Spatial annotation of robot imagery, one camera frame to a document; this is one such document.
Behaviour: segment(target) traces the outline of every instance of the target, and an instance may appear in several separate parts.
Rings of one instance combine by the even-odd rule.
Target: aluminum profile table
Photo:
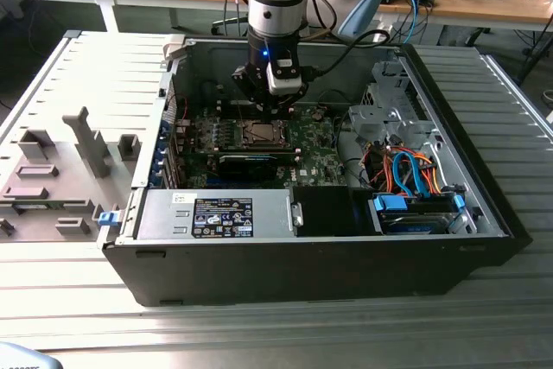
[[[143,35],[117,36],[125,43]],[[84,53],[71,50],[75,43],[56,48],[2,139],[55,66]],[[518,155],[550,151],[547,125],[490,58],[469,49],[418,52],[515,208],[530,217],[534,243],[507,264],[479,270],[439,297],[149,309],[94,242],[0,244],[0,340],[79,369],[553,366],[553,213],[530,203],[550,200],[553,173]]]

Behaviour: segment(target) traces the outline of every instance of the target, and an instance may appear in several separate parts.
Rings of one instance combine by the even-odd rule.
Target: warning label
[[[251,198],[196,199],[192,236],[195,238],[253,237]]]

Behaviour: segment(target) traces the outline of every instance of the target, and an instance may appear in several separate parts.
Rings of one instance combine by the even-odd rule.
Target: blue latch
[[[123,222],[123,211],[105,211],[98,217],[100,226],[120,226]]]
[[[374,207],[377,211],[406,211],[407,202],[397,194],[380,194],[374,200]]]
[[[456,194],[453,197],[453,201],[455,202],[455,205],[457,205],[457,209],[461,210],[463,207],[465,207],[465,200],[460,194]]]

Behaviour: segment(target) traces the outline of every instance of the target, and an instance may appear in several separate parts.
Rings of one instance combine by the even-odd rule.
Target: metal slats
[[[430,64],[428,70],[524,225],[537,232],[534,237],[540,239],[539,243],[544,238],[551,240],[541,245],[540,250],[552,253],[553,144],[550,130],[545,130],[532,117],[532,109],[522,104],[524,100],[517,97],[518,92],[510,90],[475,49],[416,49],[423,62]],[[436,64],[440,59],[455,57],[460,58],[458,67],[444,61],[447,67],[444,71]],[[467,68],[478,75],[468,77]],[[463,82],[462,77],[471,80]],[[529,250],[536,250],[537,244],[535,241]],[[553,265],[549,255],[543,258],[543,264],[544,269]],[[525,268],[520,266],[521,275],[532,275],[535,271],[535,268]]]

